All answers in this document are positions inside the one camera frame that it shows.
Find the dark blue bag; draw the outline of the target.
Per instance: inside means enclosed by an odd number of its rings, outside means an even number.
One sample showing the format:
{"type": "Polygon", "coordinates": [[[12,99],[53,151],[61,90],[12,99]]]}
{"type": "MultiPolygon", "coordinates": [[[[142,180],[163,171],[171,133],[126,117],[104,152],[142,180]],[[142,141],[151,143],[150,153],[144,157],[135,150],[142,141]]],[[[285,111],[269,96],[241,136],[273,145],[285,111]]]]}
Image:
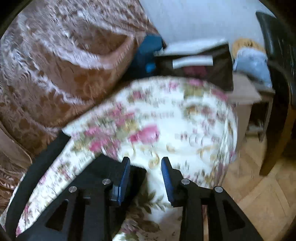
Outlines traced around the dark blue bag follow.
{"type": "Polygon", "coordinates": [[[134,59],[128,68],[132,79],[154,76],[156,63],[154,53],[163,48],[163,39],[157,35],[147,35],[136,51],[134,59]]]}

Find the light blue cloth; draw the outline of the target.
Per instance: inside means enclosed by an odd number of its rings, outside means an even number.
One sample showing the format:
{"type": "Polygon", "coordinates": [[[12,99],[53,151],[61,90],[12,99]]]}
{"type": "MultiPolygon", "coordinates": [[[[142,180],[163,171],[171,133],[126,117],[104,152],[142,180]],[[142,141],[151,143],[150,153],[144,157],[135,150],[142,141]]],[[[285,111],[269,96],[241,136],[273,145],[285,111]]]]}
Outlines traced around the light blue cloth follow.
{"type": "Polygon", "coordinates": [[[254,48],[243,47],[236,54],[233,70],[244,73],[264,86],[272,88],[267,60],[265,53],[254,48]]]}

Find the brown floral curtain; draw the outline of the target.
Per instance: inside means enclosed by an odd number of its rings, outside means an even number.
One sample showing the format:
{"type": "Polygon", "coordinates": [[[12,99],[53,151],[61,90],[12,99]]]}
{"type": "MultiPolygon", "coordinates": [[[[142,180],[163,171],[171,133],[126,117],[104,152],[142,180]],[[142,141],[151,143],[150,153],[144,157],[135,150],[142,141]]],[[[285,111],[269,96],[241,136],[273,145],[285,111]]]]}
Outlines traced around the brown floral curtain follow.
{"type": "Polygon", "coordinates": [[[1,210],[33,158],[156,33],[139,1],[1,1],[1,210]]]}

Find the black chair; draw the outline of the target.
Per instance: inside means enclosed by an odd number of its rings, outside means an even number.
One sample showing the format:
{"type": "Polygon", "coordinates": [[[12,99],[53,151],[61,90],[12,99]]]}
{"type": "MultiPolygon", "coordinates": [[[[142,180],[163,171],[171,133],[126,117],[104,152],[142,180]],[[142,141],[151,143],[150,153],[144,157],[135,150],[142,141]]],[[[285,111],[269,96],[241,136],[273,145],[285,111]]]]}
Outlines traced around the black chair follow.
{"type": "Polygon", "coordinates": [[[266,176],[280,157],[295,159],[295,33],[280,18],[260,11],[256,17],[275,91],[266,132],[267,149],[259,172],[266,176]]]}

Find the beige side table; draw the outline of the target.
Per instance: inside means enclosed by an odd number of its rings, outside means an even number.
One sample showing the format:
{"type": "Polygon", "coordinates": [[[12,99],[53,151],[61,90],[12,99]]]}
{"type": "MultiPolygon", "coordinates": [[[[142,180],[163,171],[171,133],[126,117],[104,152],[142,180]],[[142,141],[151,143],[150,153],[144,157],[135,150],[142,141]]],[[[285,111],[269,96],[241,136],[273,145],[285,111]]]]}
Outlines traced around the beige side table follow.
{"type": "Polygon", "coordinates": [[[246,75],[238,72],[233,72],[233,91],[228,92],[228,101],[234,104],[237,113],[238,128],[237,128],[237,145],[236,150],[239,150],[247,135],[257,135],[262,142],[266,136],[267,127],[269,124],[271,110],[273,107],[273,97],[275,91],[260,83],[251,81],[246,75]],[[266,110],[259,111],[259,116],[262,124],[249,124],[251,110],[255,104],[266,104],[266,110]]]}

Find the black embroidered pants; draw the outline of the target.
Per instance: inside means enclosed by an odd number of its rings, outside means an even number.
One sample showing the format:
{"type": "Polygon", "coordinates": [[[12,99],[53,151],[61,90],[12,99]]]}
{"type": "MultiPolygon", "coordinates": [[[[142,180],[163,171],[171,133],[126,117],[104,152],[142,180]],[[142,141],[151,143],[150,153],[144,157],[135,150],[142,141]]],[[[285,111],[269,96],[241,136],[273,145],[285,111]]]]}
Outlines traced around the black embroidered pants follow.
{"type": "MultiPolygon", "coordinates": [[[[53,144],[50,144],[48,149],[41,153],[41,157],[44,159],[45,165],[41,167],[39,164],[34,164],[34,166],[29,169],[29,176],[26,177],[25,180],[21,183],[20,188],[16,192],[15,199],[9,207],[8,216],[6,218],[5,224],[6,230],[4,232],[5,240],[17,240],[17,237],[19,236],[16,234],[18,221],[20,220],[22,212],[26,209],[26,201],[29,199],[37,183],[41,180],[41,173],[49,170],[49,165],[53,162],[53,159],[57,156],[58,152],[62,150],[62,148],[66,145],[67,140],[69,140],[69,137],[64,134],[60,135],[58,139],[53,142],[53,144]]],[[[134,198],[139,193],[140,187],[145,179],[146,171],[142,166],[138,165],[138,163],[133,158],[128,158],[130,159],[131,168],[128,185],[125,192],[125,198],[120,206],[110,207],[110,228],[112,238],[117,233],[133,234],[134,229],[137,226],[136,222],[126,218],[126,214],[134,198]]],[[[62,186],[62,190],[59,195],[75,180],[77,176],[78,175],[69,180],[67,185],[62,186]]]]}

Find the floral bedspread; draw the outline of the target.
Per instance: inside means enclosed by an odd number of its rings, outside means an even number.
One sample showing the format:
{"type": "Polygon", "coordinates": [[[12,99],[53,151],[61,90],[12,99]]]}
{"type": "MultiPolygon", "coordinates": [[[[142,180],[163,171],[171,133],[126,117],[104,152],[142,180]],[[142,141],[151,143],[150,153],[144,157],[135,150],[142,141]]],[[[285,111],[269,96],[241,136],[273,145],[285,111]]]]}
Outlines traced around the floral bedspread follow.
{"type": "MultiPolygon", "coordinates": [[[[49,170],[41,173],[16,234],[30,228],[62,186],[102,154],[117,161],[125,156],[133,158],[146,171],[126,214],[137,223],[134,233],[117,233],[112,240],[178,240],[182,209],[172,207],[168,200],[162,158],[168,157],[183,177],[212,188],[222,183],[235,153],[237,128],[232,105],[213,84],[163,76],[135,80],[69,123],[53,140],[62,134],[69,137],[49,170]]],[[[30,168],[45,165],[41,153],[30,168]]],[[[29,169],[1,214],[4,230],[9,207],[29,169]]]]}

